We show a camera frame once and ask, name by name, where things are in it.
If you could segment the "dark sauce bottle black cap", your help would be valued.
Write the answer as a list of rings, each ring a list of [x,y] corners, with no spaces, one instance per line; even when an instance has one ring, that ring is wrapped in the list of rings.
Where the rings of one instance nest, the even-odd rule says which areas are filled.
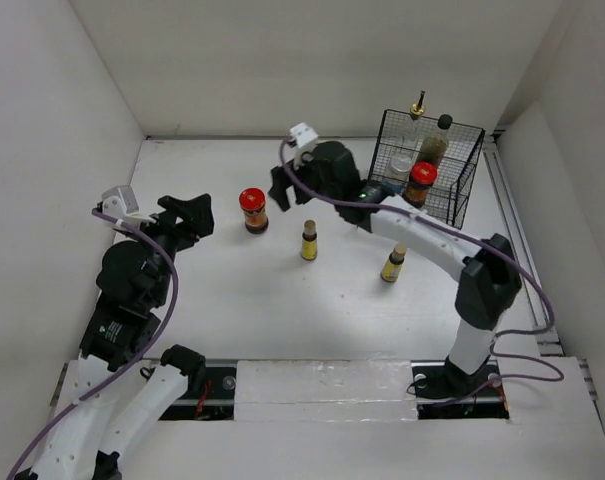
[[[417,157],[418,162],[439,167],[448,149],[448,133],[452,123],[453,118],[449,114],[442,114],[438,118],[437,128],[422,141]]]

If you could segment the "small yellow bottle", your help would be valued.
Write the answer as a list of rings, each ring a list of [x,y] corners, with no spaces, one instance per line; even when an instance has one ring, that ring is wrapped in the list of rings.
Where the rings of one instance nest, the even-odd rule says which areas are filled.
[[[317,225],[314,220],[304,222],[300,255],[306,261],[317,257]]]
[[[407,247],[403,243],[398,243],[394,246],[389,254],[385,265],[383,266],[380,277],[387,283],[397,281],[407,253]]]

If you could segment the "clear oil bottle gold spout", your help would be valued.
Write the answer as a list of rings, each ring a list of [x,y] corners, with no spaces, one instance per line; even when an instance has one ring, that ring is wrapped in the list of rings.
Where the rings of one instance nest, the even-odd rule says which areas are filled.
[[[424,99],[426,92],[420,91],[418,100],[409,109],[409,117],[403,127],[402,148],[412,154],[419,140],[420,121],[425,112]]]

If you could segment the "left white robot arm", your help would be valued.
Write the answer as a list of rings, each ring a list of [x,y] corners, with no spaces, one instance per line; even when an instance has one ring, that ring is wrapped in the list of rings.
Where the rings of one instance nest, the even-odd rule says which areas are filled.
[[[130,373],[168,326],[177,304],[177,253],[214,231],[211,197],[163,196],[143,215],[131,187],[114,187],[94,217],[125,240],[102,257],[100,294],[79,346],[72,400],[30,442],[11,479],[119,479],[133,451],[169,406],[204,387],[206,360],[181,345],[166,350],[146,384],[116,409]]]

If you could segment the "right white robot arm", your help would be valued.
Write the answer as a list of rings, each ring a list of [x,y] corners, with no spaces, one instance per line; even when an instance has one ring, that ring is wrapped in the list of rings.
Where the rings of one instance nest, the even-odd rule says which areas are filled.
[[[299,148],[286,138],[280,146],[294,152],[293,159],[282,158],[271,170],[268,194],[282,211],[321,200],[343,221],[404,244],[456,282],[456,339],[442,371],[417,383],[417,390],[444,399],[482,388],[497,327],[522,288],[510,241],[500,234],[466,236],[407,204],[384,184],[361,178],[352,152],[339,141]]]

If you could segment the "red lid sauce jar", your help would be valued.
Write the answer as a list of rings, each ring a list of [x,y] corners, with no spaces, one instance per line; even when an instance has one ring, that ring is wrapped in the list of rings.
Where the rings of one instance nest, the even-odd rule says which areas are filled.
[[[251,234],[264,233],[269,225],[264,192],[259,188],[250,187],[240,193],[238,200],[247,231]]]
[[[426,198],[437,180],[437,167],[428,162],[416,162],[409,174],[403,198],[415,208],[422,208]]]

